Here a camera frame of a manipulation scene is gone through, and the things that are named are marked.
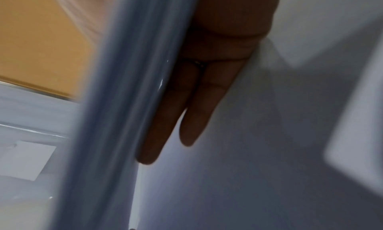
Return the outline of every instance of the white paper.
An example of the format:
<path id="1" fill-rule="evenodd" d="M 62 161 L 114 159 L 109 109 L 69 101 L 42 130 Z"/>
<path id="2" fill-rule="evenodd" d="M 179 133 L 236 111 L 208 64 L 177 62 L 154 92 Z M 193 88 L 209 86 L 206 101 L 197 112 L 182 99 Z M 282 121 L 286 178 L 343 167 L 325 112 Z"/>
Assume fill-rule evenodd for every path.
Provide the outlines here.
<path id="1" fill-rule="evenodd" d="M 0 175 L 34 181 L 48 162 L 55 146 L 18 141 L 0 158 Z"/>

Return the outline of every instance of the wooden surface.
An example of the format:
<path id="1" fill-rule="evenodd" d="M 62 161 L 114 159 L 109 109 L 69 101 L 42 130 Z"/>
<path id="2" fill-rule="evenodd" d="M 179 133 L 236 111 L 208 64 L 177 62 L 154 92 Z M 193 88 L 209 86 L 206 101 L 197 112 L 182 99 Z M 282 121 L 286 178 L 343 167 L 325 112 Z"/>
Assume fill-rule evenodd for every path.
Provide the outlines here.
<path id="1" fill-rule="evenodd" d="M 74 97 L 91 50 L 55 0 L 0 0 L 1 81 Z"/>

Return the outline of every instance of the white sticker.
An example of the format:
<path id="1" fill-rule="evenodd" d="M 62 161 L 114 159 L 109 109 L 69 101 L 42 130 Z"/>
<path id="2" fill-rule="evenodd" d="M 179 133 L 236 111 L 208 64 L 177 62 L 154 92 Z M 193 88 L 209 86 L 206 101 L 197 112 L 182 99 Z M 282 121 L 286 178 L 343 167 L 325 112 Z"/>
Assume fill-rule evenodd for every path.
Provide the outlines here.
<path id="1" fill-rule="evenodd" d="M 15 147 L 3 149 L 0 175 L 34 181 L 55 149 L 55 146 L 18 141 Z"/>

